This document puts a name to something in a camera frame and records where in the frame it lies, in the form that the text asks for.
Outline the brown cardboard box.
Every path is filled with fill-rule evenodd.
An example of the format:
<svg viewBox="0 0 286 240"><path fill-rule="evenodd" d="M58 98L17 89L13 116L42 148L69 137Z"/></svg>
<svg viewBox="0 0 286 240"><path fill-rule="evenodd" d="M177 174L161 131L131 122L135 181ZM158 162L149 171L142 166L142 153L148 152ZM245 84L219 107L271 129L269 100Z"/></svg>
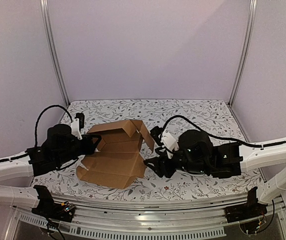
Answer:
<svg viewBox="0 0 286 240"><path fill-rule="evenodd" d="M140 154L143 143L154 150L154 140L142 120L120 120L94 125L89 134L101 136L97 151L86 155L76 169L80 181L124 189L146 170Z"/></svg>

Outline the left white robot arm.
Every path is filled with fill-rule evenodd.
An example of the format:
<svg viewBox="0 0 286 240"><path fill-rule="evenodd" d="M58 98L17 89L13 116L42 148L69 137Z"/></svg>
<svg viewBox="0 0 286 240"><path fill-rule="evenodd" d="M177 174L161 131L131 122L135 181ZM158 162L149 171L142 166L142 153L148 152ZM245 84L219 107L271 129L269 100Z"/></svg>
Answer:
<svg viewBox="0 0 286 240"><path fill-rule="evenodd" d="M28 148L13 156L0 158L0 182L20 177L37 177L62 169L69 161L92 155L101 142L97 134L81 134L77 123L57 124L47 131L41 146ZM38 208L46 217L57 213L47 187L0 186L0 205Z"/></svg>

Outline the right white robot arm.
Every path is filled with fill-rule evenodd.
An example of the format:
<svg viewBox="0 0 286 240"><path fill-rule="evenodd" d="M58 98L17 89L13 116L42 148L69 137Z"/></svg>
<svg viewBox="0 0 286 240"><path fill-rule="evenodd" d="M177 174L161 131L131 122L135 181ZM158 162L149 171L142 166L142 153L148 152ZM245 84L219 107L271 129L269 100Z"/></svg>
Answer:
<svg viewBox="0 0 286 240"><path fill-rule="evenodd" d="M229 139L214 146L203 130L190 129L174 138L167 130L155 127L151 136L158 144L157 156L144 164L157 176L171 178L176 171L227 179L254 169L286 164L286 137L276 142L248 143ZM275 197L286 191L286 167L265 183L248 192L241 214L252 218Z"/></svg>

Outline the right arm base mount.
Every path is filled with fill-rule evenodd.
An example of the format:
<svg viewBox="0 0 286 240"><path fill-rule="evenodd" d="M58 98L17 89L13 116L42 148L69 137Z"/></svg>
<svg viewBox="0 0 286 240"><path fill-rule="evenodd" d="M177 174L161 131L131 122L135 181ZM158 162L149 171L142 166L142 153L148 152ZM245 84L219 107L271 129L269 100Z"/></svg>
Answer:
<svg viewBox="0 0 286 240"><path fill-rule="evenodd" d="M257 189L256 186L248 191L245 203L224 208L225 218L228 223L259 217L267 213L267 204L258 203Z"/></svg>

